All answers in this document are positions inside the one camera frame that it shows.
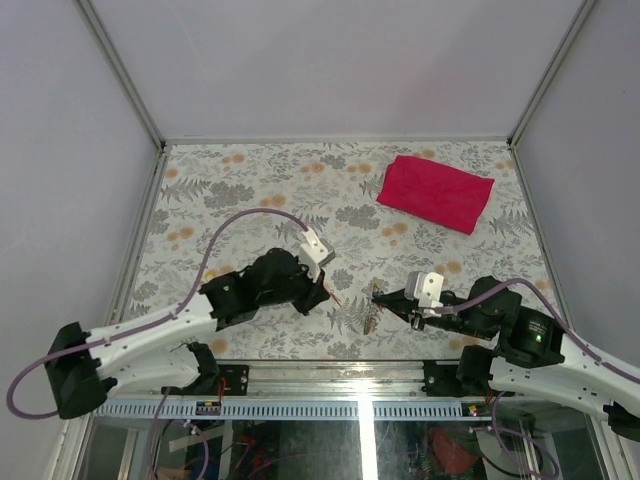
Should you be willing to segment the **metal key organiser with rings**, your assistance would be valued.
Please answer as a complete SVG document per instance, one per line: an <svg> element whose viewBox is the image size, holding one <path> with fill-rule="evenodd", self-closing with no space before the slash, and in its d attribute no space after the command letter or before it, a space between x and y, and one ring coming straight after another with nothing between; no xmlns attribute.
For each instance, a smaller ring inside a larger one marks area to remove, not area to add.
<svg viewBox="0 0 640 480"><path fill-rule="evenodd" d="M369 288L367 308L364 317L363 334L365 336L373 334L377 328L381 307L374 302L374 297L381 293L382 290L379 283L377 281L373 281Z"/></svg>

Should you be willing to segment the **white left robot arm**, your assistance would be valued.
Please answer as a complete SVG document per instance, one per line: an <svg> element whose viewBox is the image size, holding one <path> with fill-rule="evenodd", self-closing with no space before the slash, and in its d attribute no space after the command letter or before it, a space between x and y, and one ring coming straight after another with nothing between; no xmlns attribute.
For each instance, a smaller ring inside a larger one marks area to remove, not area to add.
<svg viewBox="0 0 640 480"><path fill-rule="evenodd" d="M83 416L117 394L221 394L228 381L211 348L215 334L263 307L290 304L308 314L330 298L323 268L334 256L318 243L296 255L273 248L201 285L185 305L161 311L159 319L148 314L91 331L78 323L64 326L45 364L58 416Z"/></svg>

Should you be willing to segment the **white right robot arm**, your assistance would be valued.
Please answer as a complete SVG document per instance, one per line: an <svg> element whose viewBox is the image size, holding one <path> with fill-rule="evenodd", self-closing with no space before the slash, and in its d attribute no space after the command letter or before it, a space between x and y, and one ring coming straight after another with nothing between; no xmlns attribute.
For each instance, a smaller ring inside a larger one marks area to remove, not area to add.
<svg viewBox="0 0 640 480"><path fill-rule="evenodd" d="M476 280L465 298L444 289L443 276L413 272L406 286L376 292L385 308L414 330L427 327L476 339L459 359L424 364L424 391L436 397L512 393L533 396L605 422L639 439L639 370L588 344L553 308L524 306L516 280Z"/></svg>

